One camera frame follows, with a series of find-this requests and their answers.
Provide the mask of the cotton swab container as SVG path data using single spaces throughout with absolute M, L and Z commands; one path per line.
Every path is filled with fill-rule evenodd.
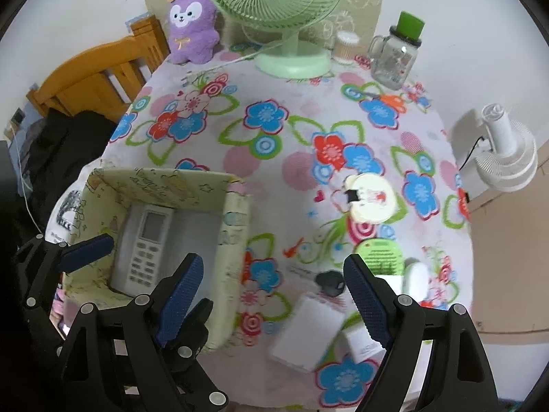
M 332 59 L 341 64 L 352 64 L 360 45 L 360 37 L 350 31 L 337 31 L 332 50 Z

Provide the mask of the white remote control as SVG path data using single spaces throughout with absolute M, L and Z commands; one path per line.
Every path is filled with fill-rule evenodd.
M 130 297 L 156 287 L 174 209 L 133 204 L 115 251 L 111 288 Z

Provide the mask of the orange wooden chair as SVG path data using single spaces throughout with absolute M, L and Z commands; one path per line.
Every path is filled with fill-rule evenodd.
M 140 65 L 154 72 L 168 55 L 160 21 L 155 16 L 130 25 L 132 34 L 89 48 L 55 69 L 27 100 L 43 116 L 55 109 L 68 116 L 93 111 L 117 121 L 145 85 Z

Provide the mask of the glass mug jar green lid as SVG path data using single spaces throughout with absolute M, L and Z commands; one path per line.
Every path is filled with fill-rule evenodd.
M 424 21 L 402 11 L 389 34 L 372 38 L 366 56 L 377 82 L 392 90 L 402 88 L 417 59 L 423 27 Z

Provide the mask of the orange scissors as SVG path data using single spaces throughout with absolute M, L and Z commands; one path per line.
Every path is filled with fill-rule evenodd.
M 365 96 L 370 97 L 373 100 L 378 100 L 385 105 L 393 108 L 399 114 L 404 114 L 407 111 L 404 100 L 396 95 L 380 95 L 371 92 L 365 92 Z

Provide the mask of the round cream bear mirror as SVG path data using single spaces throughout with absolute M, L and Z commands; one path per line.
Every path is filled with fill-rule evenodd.
M 385 177 L 375 173 L 351 175 L 344 181 L 349 214 L 356 223 L 380 224 L 396 213 L 396 194 Z

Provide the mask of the purple plush toy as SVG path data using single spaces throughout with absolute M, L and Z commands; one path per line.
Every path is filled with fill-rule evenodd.
M 168 0 L 168 47 L 174 64 L 204 64 L 220 42 L 217 8 L 211 0 Z

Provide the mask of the cardboard box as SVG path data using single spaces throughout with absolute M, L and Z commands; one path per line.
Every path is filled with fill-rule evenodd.
M 548 145 L 528 186 L 486 191 L 469 204 L 474 249 L 472 316 L 489 343 L 548 340 Z

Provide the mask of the green desk fan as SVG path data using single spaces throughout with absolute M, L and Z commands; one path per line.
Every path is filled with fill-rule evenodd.
M 331 69 L 330 53 L 299 39 L 300 31 L 324 20 L 340 0 L 212 0 L 216 7 L 242 27 L 281 38 L 257 52 L 254 63 L 269 76 L 309 79 Z

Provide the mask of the white printed bag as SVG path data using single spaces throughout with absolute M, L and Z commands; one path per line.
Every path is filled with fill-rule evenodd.
M 46 228 L 46 240 L 53 244 L 73 244 L 81 235 L 85 220 L 85 200 L 82 199 L 85 180 L 72 183 L 56 202 Z

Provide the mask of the floral tablecloth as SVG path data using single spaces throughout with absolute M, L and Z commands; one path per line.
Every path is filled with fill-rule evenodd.
M 399 114 L 371 92 L 401 97 Z M 236 175 L 251 200 L 239 308 L 231 337 L 203 359 L 238 403 L 291 409 L 351 407 L 381 359 L 355 364 L 342 335 L 310 373 L 269 356 L 273 341 L 313 281 L 289 271 L 339 270 L 365 240 L 396 241 L 425 263 L 425 305 L 473 298 L 473 249 L 464 188 L 451 145 L 423 86 L 392 92 L 361 65 L 314 79 L 283 80 L 221 53 L 207 72 L 162 64 L 122 117 L 102 160 L 118 168 L 210 170 Z M 396 213 L 356 223 L 344 181 L 375 173 L 396 194 Z

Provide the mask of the clear plastic case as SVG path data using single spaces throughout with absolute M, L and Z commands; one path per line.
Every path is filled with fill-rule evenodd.
M 269 356 L 280 364 L 310 373 L 321 362 L 344 320 L 345 310 L 337 302 L 305 293 L 274 339 Z

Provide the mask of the white round container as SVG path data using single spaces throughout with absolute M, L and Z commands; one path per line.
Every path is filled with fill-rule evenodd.
M 403 276 L 403 293 L 412 297 L 416 302 L 427 298 L 429 290 L 429 269 L 421 261 L 409 260 L 405 262 Z

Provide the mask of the black key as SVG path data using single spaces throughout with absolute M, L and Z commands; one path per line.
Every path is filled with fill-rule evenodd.
M 319 287 L 321 293 L 332 299 L 340 296 L 346 287 L 343 275 L 338 271 L 314 272 L 296 265 L 290 265 L 289 271 L 299 275 L 299 277 L 313 281 Z

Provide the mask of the white power adapter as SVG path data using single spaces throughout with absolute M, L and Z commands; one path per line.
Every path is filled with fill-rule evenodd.
M 403 275 L 380 275 L 379 278 L 387 282 L 396 295 L 402 293 Z M 362 319 L 359 319 L 358 323 L 351 325 L 350 328 L 345 328 L 342 335 L 355 364 L 362 363 L 383 350 L 382 345 L 370 337 Z

